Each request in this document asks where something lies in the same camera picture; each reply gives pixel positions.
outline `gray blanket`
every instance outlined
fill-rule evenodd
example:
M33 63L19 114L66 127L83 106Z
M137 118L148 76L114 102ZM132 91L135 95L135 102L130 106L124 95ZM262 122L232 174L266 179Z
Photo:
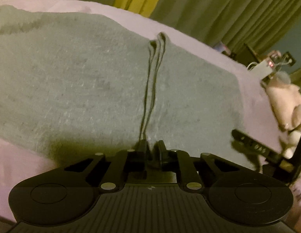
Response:
M102 15L0 7L0 137L59 164L131 148L155 74L151 144L254 167L231 146L231 130L243 127L234 75L163 33L150 42Z

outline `pink bed sheet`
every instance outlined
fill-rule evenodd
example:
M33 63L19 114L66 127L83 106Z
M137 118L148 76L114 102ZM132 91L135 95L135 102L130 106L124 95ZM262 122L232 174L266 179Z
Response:
M31 12L83 12L105 15L123 27L148 39L164 31L172 43L233 74L238 79L243 98L244 126L248 134L276 151L281 150L278 124L268 97L244 66L218 53L209 46L173 28L140 15L94 2L77 0L0 0ZM8 194L19 181L55 167L55 164L29 150L17 148L0 139L0 216L14 221L8 205Z

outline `pink object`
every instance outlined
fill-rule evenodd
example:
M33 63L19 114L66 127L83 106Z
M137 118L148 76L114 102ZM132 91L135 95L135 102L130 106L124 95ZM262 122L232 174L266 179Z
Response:
M243 99L246 132L276 151L281 150L278 124L259 79L245 66L218 53L211 47L171 27L138 14L94 2L77 0L0 0L0 5L12 5L31 12L82 12L105 15L123 27L148 39L163 31L175 45L234 74ZM29 150L19 149L0 139L0 216L14 220L8 205L8 194L19 181L52 169L55 164Z

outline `mattress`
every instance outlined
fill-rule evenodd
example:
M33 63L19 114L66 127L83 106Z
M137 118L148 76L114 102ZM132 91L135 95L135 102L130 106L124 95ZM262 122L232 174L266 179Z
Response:
M281 151L279 143L281 132L272 113L268 96L261 88L259 79L253 77L243 65L218 53L196 39L140 15L94 2L76 0L0 0L0 5L4 4L30 12L101 14L148 39L154 39L159 32L165 32L175 45L236 76L242 95L245 132L275 151ZM26 148L17 148L0 138L0 217L14 221L7 199L9 191L15 184L54 167L56 165L51 160Z

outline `bed sheet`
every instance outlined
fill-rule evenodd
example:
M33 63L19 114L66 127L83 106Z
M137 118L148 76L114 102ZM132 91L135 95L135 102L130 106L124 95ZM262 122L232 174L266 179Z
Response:
M218 53L211 47L171 27L144 18L138 14L94 2L77 0L0 0L0 5L12 5L31 12L82 12L105 15L123 27L148 39L166 32L175 45L208 62L233 73L239 82L243 99L245 131L276 151L281 150L277 121L272 113L259 79L246 68ZM29 150L17 148L0 139L0 216L14 221L7 198L19 181L56 167L55 164Z

